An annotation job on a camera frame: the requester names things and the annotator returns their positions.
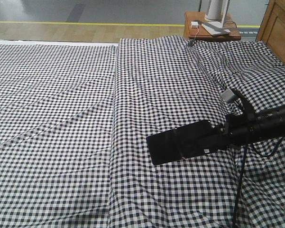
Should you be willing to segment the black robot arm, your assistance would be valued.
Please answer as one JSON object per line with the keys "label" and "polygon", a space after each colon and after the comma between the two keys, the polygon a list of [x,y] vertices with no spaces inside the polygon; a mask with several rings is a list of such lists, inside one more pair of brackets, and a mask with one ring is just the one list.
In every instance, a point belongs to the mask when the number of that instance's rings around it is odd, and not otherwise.
{"label": "black robot arm", "polygon": [[285,136],[285,104],[257,113],[236,89],[225,90],[221,98],[228,104],[240,99],[242,114],[228,114],[226,122],[215,127],[207,120],[181,127],[179,148],[185,158]]}

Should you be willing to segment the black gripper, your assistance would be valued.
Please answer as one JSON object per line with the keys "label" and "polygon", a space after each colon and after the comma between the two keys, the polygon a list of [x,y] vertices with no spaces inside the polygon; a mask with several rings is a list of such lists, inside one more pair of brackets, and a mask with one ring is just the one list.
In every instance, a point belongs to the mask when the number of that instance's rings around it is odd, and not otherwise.
{"label": "black gripper", "polygon": [[242,114],[226,116],[223,133],[225,140],[222,134],[210,126],[185,126],[181,130],[180,138],[182,154],[215,153],[218,150],[226,150],[228,146],[239,147],[253,143],[256,122],[255,109],[240,91],[230,90],[238,97],[237,100],[241,100]]}

